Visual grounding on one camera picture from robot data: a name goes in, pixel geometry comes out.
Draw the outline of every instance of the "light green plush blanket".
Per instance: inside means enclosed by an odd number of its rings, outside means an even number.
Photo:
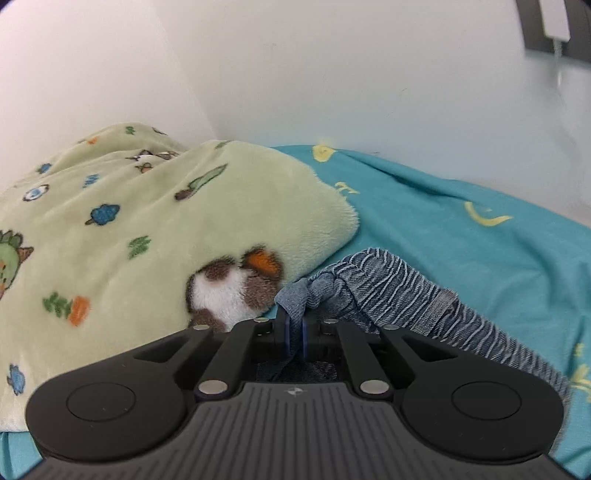
[[[81,140],[0,195],[0,431],[26,429],[50,377],[191,322],[260,314],[357,225],[276,150],[187,150],[141,124]]]

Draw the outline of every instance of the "bed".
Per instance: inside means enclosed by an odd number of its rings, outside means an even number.
[[[325,264],[367,247],[390,250],[540,353],[571,379],[556,461],[591,474],[591,231],[527,202],[324,145],[276,147],[346,196],[361,222]],[[27,433],[0,434],[0,473],[40,460]]]

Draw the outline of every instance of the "silver screw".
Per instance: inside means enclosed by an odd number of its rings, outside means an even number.
[[[228,384],[221,380],[206,380],[199,384],[199,391],[206,395],[219,395],[228,389]]]
[[[367,393],[368,395],[381,395],[388,391],[390,385],[383,380],[366,380],[359,388],[363,393]]]

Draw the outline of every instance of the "white wall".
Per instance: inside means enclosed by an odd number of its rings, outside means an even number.
[[[153,11],[138,0],[15,0],[0,13],[0,191],[73,141],[142,121],[213,134]]]
[[[514,0],[152,0],[220,138],[327,142],[591,225],[591,69]]]
[[[189,145],[378,152],[591,226],[591,68],[561,65],[558,88],[514,0],[15,0],[0,14],[0,189],[139,120]]]

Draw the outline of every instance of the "denim fabric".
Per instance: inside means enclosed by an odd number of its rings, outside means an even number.
[[[354,322],[365,332],[374,333],[393,323],[533,374],[558,392],[567,409],[570,387],[565,375],[464,305],[454,292],[435,285],[387,250],[370,248],[345,257],[310,279],[287,285],[275,301],[291,317],[292,359],[261,366],[261,379],[302,382],[335,378],[330,364],[303,362],[296,355],[302,345],[304,311],[321,307],[323,318]]]

